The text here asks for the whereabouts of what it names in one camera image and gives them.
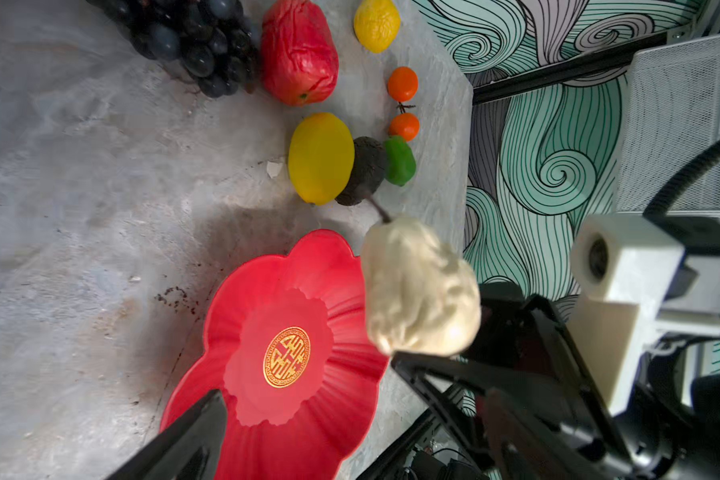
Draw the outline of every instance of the gold emblem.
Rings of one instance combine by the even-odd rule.
[[[264,378],[276,389],[294,383],[307,368],[309,337],[297,326],[281,331],[264,354]]]

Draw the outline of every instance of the small yellow lemon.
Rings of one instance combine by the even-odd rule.
[[[288,149],[288,173],[298,196],[323,205],[347,186],[355,163],[355,142],[333,114],[309,115],[296,127]]]
[[[355,13],[355,35],[373,53],[384,52],[398,30],[400,13],[392,0],[363,0]]]

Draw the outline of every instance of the green pepper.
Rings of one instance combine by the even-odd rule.
[[[413,151],[400,135],[393,135],[384,142],[387,151],[387,180],[399,187],[405,185],[416,173]]]

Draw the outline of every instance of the red plate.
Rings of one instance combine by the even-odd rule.
[[[341,235],[317,230],[288,256],[240,266],[213,297],[203,341],[160,430],[220,389],[216,480],[336,476],[368,433],[388,361],[365,333],[360,259]]]

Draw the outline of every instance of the concrete tabletop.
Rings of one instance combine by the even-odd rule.
[[[359,252],[377,221],[367,202],[307,205],[287,168],[272,178],[267,167],[286,161],[293,129],[317,111],[353,137],[384,139],[397,66],[420,80],[418,172],[376,197],[461,249],[472,89],[415,4],[394,1],[402,27],[381,54],[355,39],[359,0],[316,1],[338,85],[321,104],[289,108],[261,89],[194,94],[83,0],[0,0],[0,479],[109,474],[157,434],[232,270],[316,228]],[[272,3],[243,5],[260,22]],[[387,371],[371,430],[338,478],[359,474],[423,409]]]

